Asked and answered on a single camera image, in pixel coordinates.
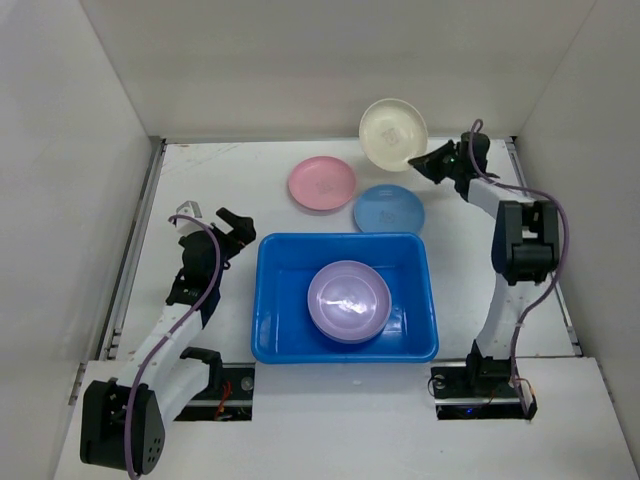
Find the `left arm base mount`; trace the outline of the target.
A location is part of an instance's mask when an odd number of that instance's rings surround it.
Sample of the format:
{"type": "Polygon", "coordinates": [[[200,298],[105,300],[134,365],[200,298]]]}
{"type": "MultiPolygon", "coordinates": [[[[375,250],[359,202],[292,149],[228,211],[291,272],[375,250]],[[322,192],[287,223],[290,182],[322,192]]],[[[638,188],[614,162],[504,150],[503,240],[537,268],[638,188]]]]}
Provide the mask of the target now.
{"type": "Polygon", "coordinates": [[[225,364],[220,387],[207,388],[197,394],[180,412],[176,421],[250,421],[254,383],[254,363],[225,364]]]}

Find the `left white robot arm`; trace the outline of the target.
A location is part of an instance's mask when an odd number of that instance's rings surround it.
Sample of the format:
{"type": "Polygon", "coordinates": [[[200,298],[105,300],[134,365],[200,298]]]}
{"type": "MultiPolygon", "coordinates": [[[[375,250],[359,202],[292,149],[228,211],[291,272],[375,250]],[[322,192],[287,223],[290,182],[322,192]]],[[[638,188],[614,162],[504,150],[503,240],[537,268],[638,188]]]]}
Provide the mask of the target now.
{"type": "Polygon", "coordinates": [[[223,273],[256,239],[254,221],[226,208],[217,210],[229,226],[205,223],[194,202],[169,219],[180,233],[181,266],[161,315],[120,373],[94,380],[82,399],[79,456],[84,464],[126,472],[138,479],[151,473],[164,449],[165,433],[199,394],[233,393],[219,352],[194,346],[219,304],[223,273]]]}

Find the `left aluminium rail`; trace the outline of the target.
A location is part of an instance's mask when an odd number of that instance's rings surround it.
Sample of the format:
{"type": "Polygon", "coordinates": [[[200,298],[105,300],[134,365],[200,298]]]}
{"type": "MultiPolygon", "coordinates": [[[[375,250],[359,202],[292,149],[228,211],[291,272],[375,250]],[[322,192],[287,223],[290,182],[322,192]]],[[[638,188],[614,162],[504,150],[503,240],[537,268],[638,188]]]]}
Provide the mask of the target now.
{"type": "Polygon", "coordinates": [[[164,138],[150,136],[149,140],[151,143],[151,156],[134,210],[106,315],[98,330],[99,335],[95,346],[89,354],[90,360],[110,360],[114,358],[114,355],[111,354],[113,340],[120,338],[124,325],[166,151],[166,140],[164,138]]]}

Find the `purple plate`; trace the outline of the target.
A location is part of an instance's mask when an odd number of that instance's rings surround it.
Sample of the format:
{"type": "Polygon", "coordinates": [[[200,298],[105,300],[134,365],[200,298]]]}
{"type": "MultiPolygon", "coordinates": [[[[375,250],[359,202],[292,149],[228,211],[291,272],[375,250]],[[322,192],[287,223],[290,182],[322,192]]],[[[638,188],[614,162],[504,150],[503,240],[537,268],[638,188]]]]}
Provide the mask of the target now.
{"type": "Polygon", "coordinates": [[[326,265],[313,277],[307,307],[312,322],[326,337],[360,344],[382,332],[391,314],[392,297],[373,268],[342,260],[326,265]]]}

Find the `aluminium rail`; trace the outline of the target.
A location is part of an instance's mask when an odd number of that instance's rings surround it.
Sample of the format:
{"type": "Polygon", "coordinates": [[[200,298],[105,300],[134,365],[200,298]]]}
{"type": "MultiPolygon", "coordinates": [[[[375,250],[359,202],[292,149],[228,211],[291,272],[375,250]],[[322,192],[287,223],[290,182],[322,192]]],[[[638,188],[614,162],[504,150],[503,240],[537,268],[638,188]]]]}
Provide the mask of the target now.
{"type": "MultiPolygon", "coordinates": [[[[509,155],[512,160],[512,164],[514,170],[516,171],[516,175],[518,177],[518,182],[521,186],[529,186],[529,182],[526,179],[526,175],[522,168],[522,163],[519,156],[518,146],[517,146],[517,136],[510,136],[508,140],[505,141],[506,148],[509,151],[509,155]]],[[[572,353],[571,355],[574,357],[582,357],[583,352],[581,349],[580,342],[577,338],[574,325],[571,320],[570,313],[566,306],[566,302],[562,293],[562,290],[559,285],[554,287],[554,300],[558,304],[558,307],[562,313],[563,323],[565,326],[565,330],[567,333],[567,338],[569,343],[571,344],[572,353]]]]}
{"type": "Polygon", "coordinates": [[[110,360],[114,358],[114,355],[111,354],[113,340],[120,338],[124,325],[166,151],[166,140],[164,138],[150,136],[149,140],[151,143],[151,156],[134,210],[106,315],[98,330],[99,335],[95,346],[89,354],[90,360],[110,360]]]}

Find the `blue plastic bin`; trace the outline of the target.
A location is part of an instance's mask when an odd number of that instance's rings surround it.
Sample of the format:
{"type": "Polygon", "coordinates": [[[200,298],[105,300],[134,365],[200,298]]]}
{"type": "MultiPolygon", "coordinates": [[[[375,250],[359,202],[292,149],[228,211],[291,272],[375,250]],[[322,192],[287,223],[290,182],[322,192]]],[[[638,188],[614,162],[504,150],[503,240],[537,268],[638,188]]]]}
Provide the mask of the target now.
{"type": "Polygon", "coordinates": [[[266,364],[426,363],[439,349],[426,249],[412,233],[274,233],[258,250],[251,333],[254,357],[266,364]],[[336,261],[373,268],[389,287],[383,330],[360,344],[324,335],[307,293],[313,277],[336,261]]]}

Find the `blue plate centre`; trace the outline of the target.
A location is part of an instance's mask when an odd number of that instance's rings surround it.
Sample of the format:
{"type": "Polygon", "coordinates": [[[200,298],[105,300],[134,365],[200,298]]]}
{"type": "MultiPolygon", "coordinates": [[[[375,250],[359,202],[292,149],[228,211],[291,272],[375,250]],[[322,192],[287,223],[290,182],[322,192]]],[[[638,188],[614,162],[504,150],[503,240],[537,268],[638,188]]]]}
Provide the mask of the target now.
{"type": "Polygon", "coordinates": [[[392,184],[364,191],[354,204],[353,216],[365,233],[420,234],[426,218],[422,201],[408,189],[392,184]]]}

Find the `pink plate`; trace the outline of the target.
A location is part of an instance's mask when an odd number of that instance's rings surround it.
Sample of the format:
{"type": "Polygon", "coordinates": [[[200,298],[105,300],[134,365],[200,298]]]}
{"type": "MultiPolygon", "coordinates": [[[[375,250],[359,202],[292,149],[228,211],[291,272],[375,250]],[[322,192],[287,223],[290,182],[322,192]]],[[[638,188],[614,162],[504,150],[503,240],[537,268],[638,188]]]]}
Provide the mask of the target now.
{"type": "Polygon", "coordinates": [[[293,168],[287,186],[293,199],[303,207],[330,211],[352,199],[357,179],[354,170],[343,160],[316,156],[293,168]]]}

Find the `cream plate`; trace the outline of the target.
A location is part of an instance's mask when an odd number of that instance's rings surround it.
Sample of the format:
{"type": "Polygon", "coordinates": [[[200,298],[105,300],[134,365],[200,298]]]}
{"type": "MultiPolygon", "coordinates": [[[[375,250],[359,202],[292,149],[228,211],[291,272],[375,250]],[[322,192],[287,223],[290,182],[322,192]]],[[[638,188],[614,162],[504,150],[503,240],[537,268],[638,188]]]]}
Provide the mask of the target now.
{"type": "Polygon", "coordinates": [[[400,99],[378,100],[360,119],[359,143],[365,156],[388,172],[410,170],[410,161],[426,154],[428,139],[422,115],[400,99]]]}

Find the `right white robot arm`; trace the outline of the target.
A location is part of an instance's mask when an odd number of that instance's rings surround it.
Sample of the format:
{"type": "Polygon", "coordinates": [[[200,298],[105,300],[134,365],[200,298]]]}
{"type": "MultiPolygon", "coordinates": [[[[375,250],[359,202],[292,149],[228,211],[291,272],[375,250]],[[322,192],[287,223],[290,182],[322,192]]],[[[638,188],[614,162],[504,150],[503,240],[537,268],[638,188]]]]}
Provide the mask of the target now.
{"type": "Polygon", "coordinates": [[[528,314],[545,298],[538,287],[560,267],[559,207],[548,196],[508,185],[487,171],[489,138],[466,132],[459,142],[408,161],[435,184],[445,179],[467,203],[494,221],[491,265],[495,287],[485,323],[454,387],[464,397],[492,393],[521,396],[516,345],[528,314]]]}

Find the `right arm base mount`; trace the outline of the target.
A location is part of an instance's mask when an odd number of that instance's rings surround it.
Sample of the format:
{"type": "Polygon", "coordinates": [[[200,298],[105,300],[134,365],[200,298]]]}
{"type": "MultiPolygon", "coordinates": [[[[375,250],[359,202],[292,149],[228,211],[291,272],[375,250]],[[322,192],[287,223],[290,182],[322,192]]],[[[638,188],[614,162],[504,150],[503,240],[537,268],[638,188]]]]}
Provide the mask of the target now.
{"type": "Polygon", "coordinates": [[[464,363],[431,368],[428,388],[438,420],[531,421],[538,402],[529,386],[511,380],[509,367],[497,372],[471,372],[464,363]]]}

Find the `right aluminium rail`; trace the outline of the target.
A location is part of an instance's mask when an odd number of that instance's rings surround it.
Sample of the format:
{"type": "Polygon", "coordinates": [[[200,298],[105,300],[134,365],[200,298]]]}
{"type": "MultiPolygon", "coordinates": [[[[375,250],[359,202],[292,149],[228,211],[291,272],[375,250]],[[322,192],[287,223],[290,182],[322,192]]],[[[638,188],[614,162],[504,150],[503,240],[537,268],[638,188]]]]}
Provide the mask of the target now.
{"type": "MultiPolygon", "coordinates": [[[[506,148],[509,151],[509,155],[512,160],[512,164],[514,170],[516,171],[516,175],[518,177],[518,182],[521,186],[529,186],[529,182],[526,179],[526,175],[522,168],[522,163],[519,156],[518,146],[517,146],[517,136],[510,136],[508,140],[505,141],[506,148]]],[[[567,333],[567,338],[569,343],[571,344],[572,353],[571,355],[574,357],[582,357],[583,352],[581,349],[580,342],[577,338],[574,325],[571,320],[570,313],[566,306],[566,302],[562,293],[562,290],[559,285],[554,287],[554,300],[558,304],[558,307],[562,313],[563,323],[565,326],[565,330],[567,333]]]]}

